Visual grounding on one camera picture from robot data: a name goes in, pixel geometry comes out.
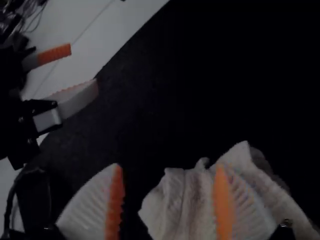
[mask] crumpled towel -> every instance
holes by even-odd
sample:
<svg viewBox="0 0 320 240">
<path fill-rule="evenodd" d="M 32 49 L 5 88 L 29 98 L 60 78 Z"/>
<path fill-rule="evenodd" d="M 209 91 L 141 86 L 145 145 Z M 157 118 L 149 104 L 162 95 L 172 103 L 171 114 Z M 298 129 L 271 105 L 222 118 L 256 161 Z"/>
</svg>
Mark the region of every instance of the crumpled towel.
<svg viewBox="0 0 320 240">
<path fill-rule="evenodd" d="M 254 163 L 247 141 L 240 142 L 205 168 L 207 158 L 194 169 L 166 168 L 159 185 L 145 197 L 139 216 L 154 240 L 217 239 L 212 191 L 217 164 L 232 169 L 269 209 L 275 222 L 293 220 L 297 240 L 318 240 L 320 235 L 298 204 Z"/>
</svg>

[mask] white fabric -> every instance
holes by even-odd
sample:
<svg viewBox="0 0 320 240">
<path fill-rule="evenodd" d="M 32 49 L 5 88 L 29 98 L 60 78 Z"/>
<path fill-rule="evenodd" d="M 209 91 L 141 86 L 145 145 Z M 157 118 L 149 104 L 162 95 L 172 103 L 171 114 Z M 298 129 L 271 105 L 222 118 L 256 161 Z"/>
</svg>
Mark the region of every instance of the white fabric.
<svg viewBox="0 0 320 240">
<path fill-rule="evenodd" d="M 205 169 L 202 158 L 194 169 L 166 168 L 165 176 L 143 200 L 139 216 L 154 240 L 214 240 L 212 185 L 214 164 Z M 248 142 L 236 144 L 217 163 L 231 167 L 257 192 L 277 223 L 293 220 L 299 239 L 320 239 L 295 201 L 253 161 Z"/>
</svg>

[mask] black cloth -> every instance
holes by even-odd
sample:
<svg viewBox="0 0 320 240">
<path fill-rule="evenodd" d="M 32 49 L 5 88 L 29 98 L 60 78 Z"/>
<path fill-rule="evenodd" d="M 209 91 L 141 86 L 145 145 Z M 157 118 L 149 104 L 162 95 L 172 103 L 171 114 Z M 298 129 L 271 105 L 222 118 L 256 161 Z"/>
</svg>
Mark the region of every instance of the black cloth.
<svg viewBox="0 0 320 240">
<path fill-rule="evenodd" d="M 56 218 L 86 181 L 119 163 L 121 239 L 150 239 L 138 210 L 164 168 L 214 163 L 248 140 L 319 223 L 318 94 L 308 82 L 316 62 L 300 21 L 312 16 L 197 6 L 163 7 L 97 74 L 99 97 L 43 141 L 29 166 L 56 179 Z"/>
</svg>

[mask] orange stripe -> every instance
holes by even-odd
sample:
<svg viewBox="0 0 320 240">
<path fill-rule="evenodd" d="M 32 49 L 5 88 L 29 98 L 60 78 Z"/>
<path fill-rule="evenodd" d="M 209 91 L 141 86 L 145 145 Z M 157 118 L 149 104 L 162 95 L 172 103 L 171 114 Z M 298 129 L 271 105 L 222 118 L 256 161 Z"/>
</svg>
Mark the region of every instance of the orange stripe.
<svg viewBox="0 0 320 240">
<path fill-rule="evenodd" d="M 49 49 L 47 51 L 38 53 L 37 60 L 38 60 L 39 66 L 41 66 L 70 55 L 71 55 L 71 45 L 70 43 L 67 43 L 67 44 Z"/>
<path fill-rule="evenodd" d="M 123 198 L 125 197 L 125 187 L 123 182 L 123 171 L 120 166 L 115 167 L 112 183 L 110 186 L 110 198 L 107 203 L 107 213 L 105 221 L 105 240 L 118 240 Z"/>
<path fill-rule="evenodd" d="M 213 205 L 216 217 L 217 239 L 231 240 L 235 211 L 228 177 L 223 165 L 216 166 L 213 184 Z"/>
</svg>

